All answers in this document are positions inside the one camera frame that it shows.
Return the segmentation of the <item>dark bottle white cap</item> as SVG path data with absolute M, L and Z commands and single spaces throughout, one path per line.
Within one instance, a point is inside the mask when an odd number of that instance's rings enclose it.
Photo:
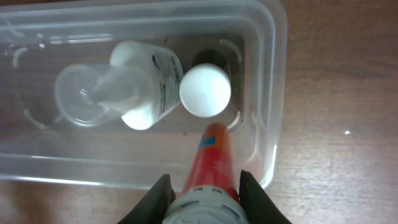
M 213 49 L 199 52 L 180 84 L 179 95 L 184 108 L 200 118 L 223 112 L 231 99 L 229 74 L 229 63 L 221 52 Z

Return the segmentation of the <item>orange tube white cap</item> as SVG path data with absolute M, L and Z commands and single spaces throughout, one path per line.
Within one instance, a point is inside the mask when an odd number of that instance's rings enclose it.
M 233 172 L 233 155 L 227 127 L 206 127 L 181 197 L 170 204 L 163 223 L 244 224 Z

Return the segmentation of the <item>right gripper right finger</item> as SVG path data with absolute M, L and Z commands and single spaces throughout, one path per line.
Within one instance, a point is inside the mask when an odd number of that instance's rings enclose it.
M 276 207 L 254 176 L 241 171 L 239 180 L 240 206 L 251 224 L 292 224 Z

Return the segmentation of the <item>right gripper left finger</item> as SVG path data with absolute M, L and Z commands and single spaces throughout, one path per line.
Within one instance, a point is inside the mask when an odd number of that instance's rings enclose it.
M 176 199 L 169 174 L 164 174 L 118 224 L 161 224 Z

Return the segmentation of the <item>white spray bottle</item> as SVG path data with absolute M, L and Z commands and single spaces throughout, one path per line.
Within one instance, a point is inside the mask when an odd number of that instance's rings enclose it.
M 109 63 L 72 64 L 54 86 L 57 108 L 81 127 L 117 119 L 146 130 L 180 103 L 183 70 L 177 54 L 158 45 L 127 40 L 111 52 Z

